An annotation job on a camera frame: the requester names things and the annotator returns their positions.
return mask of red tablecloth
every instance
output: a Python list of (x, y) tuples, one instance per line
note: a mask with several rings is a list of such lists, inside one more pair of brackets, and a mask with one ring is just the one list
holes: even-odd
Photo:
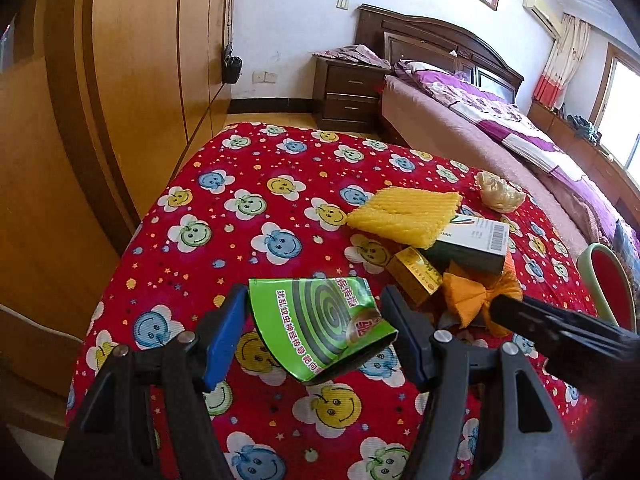
[[(139, 349), (164, 344), (220, 306), (233, 283), (363, 276), (377, 296), (392, 282), (383, 267), (398, 245), (353, 231), (344, 225), (344, 214), (385, 186), (457, 191), (464, 197), (462, 212), (502, 218), (510, 226), (510, 250), (525, 294), (594, 314), (546, 215), (530, 197), (502, 217), (485, 208), (476, 173), (455, 161), (347, 134), (258, 123), (226, 128), (185, 165), (122, 257), (92, 317), (68, 418), (116, 344)], [(254, 337), (252, 330), (250, 321), (246, 338)], [(501, 341), (478, 330), (458, 336), (492, 348)], [(517, 335), (513, 341), (529, 356), (573, 431), (587, 399), (548, 375), (545, 359), (529, 341)], [(417, 434), (426, 395), (405, 380), (391, 349), (361, 370), (305, 388), (271, 362), (260, 345), (252, 348), (240, 356), (242, 362), (233, 360), (226, 383), (207, 399), (236, 478), (396, 478)], [(341, 402), (350, 400), (354, 409), (343, 413)], [(152, 404), (162, 471), (177, 478), (161, 393)], [(478, 415), (478, 402), (470, 395), (455, 478), (468, 475)]]

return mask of orange cloth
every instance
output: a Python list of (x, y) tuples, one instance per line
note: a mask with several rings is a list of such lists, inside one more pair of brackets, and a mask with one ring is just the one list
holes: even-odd
[(460, 317), (460, 326), (466, 328), (482, 312), (489, 332), (496, 337), (510, 333), (505, 327), (494, 323), (489, 314), (492, 300), (505, 294), (522, 300), (522, 289), (515, 273), (511, 270), (513, 259), (508, 253), (505, 270), (497, 277), (484, 272), (468, 271), (452, 262), (442, 275), (442, 292), (447, 307)]

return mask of headboard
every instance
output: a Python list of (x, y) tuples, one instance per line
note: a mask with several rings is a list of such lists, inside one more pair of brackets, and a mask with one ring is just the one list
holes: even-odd
[(466, 28), (369, 5), (358, 8), (360, 19), (355, 42), (368, 46), (391, 64), (399, 59), (411, 59), (449, 72), (465, 72), (478, 88), (508, 102), (515, 101), (524, 78)]

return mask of barcode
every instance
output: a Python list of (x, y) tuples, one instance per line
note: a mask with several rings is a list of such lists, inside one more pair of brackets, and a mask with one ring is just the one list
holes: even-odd
[(504, 230), (506, 225), (494, 225), (494, 232), (491, 234), (491, 250), (500, 252), (502, 250), (502, 242), (504, 240)]

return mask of red and white curtain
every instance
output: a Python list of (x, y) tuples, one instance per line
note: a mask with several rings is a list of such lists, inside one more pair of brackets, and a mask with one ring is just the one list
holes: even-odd
[(560, 108), (566, 86), (578, 70), (589, 43), (591, 25), (580, 18), (562, 17), (562, 37), (551, 50), (545, 71), (540, 76), (533, 98), (548, 108)]

